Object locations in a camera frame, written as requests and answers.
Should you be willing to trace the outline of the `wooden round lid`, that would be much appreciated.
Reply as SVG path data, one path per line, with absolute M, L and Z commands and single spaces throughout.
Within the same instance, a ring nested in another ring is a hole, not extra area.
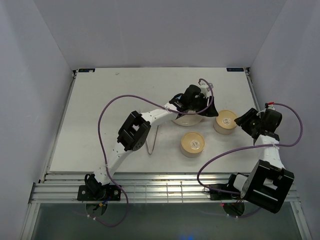
M 233 111 L 221 110 L 218 113 L 218 116 L 215 118 L 215 121 L 224 123 L 225 125 L 227 125 L 230 123 L 235 123 L 236 118 L 237 118 L 237 115 Z
M 198 132 L 191 131 L 184 134 L 181 138 L 180 144 L 186 145 L 187 143 L 191 143 L 192 145 L 202 144 L 205 145 L 205 138 Z

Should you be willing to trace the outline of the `steel lunch bowl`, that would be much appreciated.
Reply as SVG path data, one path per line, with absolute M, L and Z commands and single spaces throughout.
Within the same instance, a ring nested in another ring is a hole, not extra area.
M 191 142 L 187 144 L 180 144 L 181 153 L 188 158 L 197 158 L 199 157 L 205 148 L 204 144 L 197 143 L 196 145 L 192 145 Z
M 223 122 L 214 121 L 213 127 L 215 131 L 218 132 L 219 134 L 230 135 L 235 131 L 237 125 L 234 122 L 229 124 L 224 124 Z

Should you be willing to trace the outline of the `stainless steel slotted tongs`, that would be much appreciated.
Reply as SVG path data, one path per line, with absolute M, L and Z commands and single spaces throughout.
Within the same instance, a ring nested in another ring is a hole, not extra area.
M 147 154 L 149 156 L 153 154 L 153 151 L 155 149 L 158 131 L 159 131 L 159 126 L 152 126 L 147 136 L 145 147 L 146 147 Z

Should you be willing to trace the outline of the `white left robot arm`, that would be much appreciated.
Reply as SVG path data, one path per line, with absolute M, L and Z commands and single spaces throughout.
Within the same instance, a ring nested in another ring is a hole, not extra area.
M 139 150 L 146 142 L 152 127 L 184 116 L 199 115 L 216 117 L 218 111 L 214 103 L 213 84 L 201 78 L 197 85 L 191 84 L 183 93 L 176 94 L 165 105 L 153 103 L 156 109 L 139 113 L 132 111 L 118 131 L 116 144 L 110 157 L 104 151 L 104 166 L 85 176 L 88 193 L 100 200 L 106 195 L 106 185 L 132 152 Z

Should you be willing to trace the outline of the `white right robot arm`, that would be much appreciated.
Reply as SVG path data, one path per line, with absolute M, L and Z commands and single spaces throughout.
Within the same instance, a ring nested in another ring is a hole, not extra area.
M 281 162 L 275 133 L 282 121 L 282 114 L 273 107 L 262 112 L 251 108 L 234 122 L 253 138 L 254 146 L 264 145 L 251 173 L 232 174 L 226 185 L 226 194 L 237 199 L 239 196 L 271 213 L 278 213 L 293 184 L 295 176 Z

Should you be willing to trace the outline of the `blue and white plate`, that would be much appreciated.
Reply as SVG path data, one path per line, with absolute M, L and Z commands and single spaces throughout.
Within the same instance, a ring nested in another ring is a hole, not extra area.
M 192 126 L 199 124 L 203 119 L 204 119 L 204 117 L 201 115 L 198 115 L 198 114 L 184 115 L 184 116 L 181 116 L 181 117 L 173 120 L 173 122 L 181 127 L 192 127 Z

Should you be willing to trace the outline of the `right blue corner label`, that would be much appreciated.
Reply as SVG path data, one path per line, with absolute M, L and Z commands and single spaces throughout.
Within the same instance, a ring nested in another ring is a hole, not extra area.
M 244 72 L 244 69 L 242 67 L 227 67 L 227 72 Z

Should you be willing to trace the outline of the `blue corner label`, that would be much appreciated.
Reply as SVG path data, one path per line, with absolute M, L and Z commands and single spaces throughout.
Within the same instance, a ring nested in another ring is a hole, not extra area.
M 244 72 L 244 69 L 242 67 L 227 67 L 227 72 Z
M 78 72 L 79 73 L 94 73 L 95 72 L 95 68 L 79 68 Z

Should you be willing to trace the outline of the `left blue corner label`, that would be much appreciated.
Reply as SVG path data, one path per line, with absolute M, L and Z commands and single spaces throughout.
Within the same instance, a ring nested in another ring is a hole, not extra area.
M 95 68 L 79 68 L 78 72 L 79 73 L 94 73 L 95 72 Z

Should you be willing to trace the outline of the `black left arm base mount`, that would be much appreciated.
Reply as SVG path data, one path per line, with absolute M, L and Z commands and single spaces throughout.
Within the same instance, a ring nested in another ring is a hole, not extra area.
M 98 190 L 97 193 L 92 193 L 86 185 L 80 185 L 78 188 L 77 193 L 77 200 L 78 201 L 100 201 L 103 202 L 105 200 L 108 201 L 120 201 L 121 200 L 121 193 L 119 187 L 115 185 L 107 184 L 102 187 L 102 189 Z

